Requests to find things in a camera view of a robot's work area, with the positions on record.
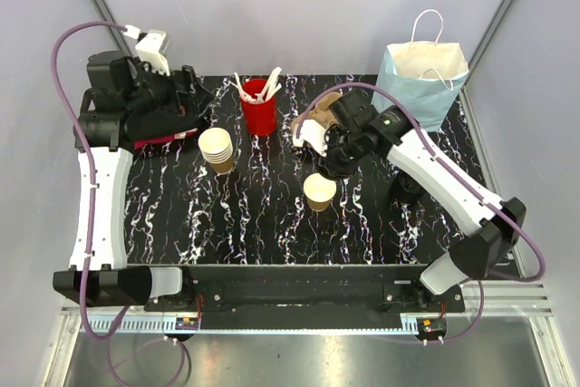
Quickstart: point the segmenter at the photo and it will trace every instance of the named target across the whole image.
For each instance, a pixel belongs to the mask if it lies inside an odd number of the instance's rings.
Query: black marble tabletop
[[[463,238],[429,194],[413,208],[389,201],[397,169],[376,156],[339,182],[327,210],[316,213],[306,204],[302,183],[314,172],[314,152],[292,148],[291,121],[322,90],[341,82],[375,83],[376,76],[281,77],[278,128],[268,137],[247,132],[231,77],[202,80],[216,95],[212,125],[231,135],[235,169],[216,175],[195,137],[138,151],[125,208],[130,263],[429,263]],[[431,136],[484,183],[459,100]],[[511,257],[504,263],[514,269]]]

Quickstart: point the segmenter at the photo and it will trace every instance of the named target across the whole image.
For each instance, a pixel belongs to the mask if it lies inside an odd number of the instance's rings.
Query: blue paper bag
[[[433,41],[414,41],[419,19],[428,12],[437,13],[441,28]],[[443,18],[428,9],[415,20],[411,41],[389,44],[382,58],[377,86],[399,100],[426,131],[437,131],[467,80],[468,63],[459,43],[440,43]],[[372,105],[378,112],[392,103],[375,93]]]

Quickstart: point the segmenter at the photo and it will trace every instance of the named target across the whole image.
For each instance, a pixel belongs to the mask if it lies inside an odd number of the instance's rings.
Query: reflective floor
[[[467,325],[465,319],[449,320],[449,336]],[[113,361],[125,359],[154,338],[116,335]],[[186,345],[189,376],[186,366],[176,386],[548,386],[525,319],[484,319],[465,340],[442,347],[394,344],[369,336],[287,335],[199,335]],[[177,348],[155,343],[118,373],[131,385],[159,386],[178,364]],[[65,385],[118,385],[106,367],[106,344],[80,334]]]

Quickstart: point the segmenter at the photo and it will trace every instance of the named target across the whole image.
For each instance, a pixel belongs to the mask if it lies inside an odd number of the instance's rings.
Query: paper cup
[[[336,182],[324,178],[317,172],[304,181],[304,194],[308,206],[316,212],[325,210],[333,201],[335,193]]]
[[[199,136],[198,145],[203,159],[217,174],[227,174],[234,168],[232,140],[224,129],[207,129]]]

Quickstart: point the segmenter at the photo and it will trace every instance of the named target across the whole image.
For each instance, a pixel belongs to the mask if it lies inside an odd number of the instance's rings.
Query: white wall
[[[580,373],[580,10],[578,0],[517,0],[469,83],[504,198],[528,207],[545,285]],[[530,273],[536,263],[528,260]]]
[[[53,89],[50,51],[61,32],[95,20],[88,0],[0,0],[0,367],[2,385],[40,385],[62,298],[52,289],[73,251],[80,178],[73,132]],[[78,106],[102,30],[66,43],[63,85]]]
[[[202,74],[377,73],[388,43],[409,41],[415,17],[439,9],[442,41],[470,56],[500,0],[107,0],[121,23],[169,32],[172,64]],[[418,36],[433,39],[436,17]]]

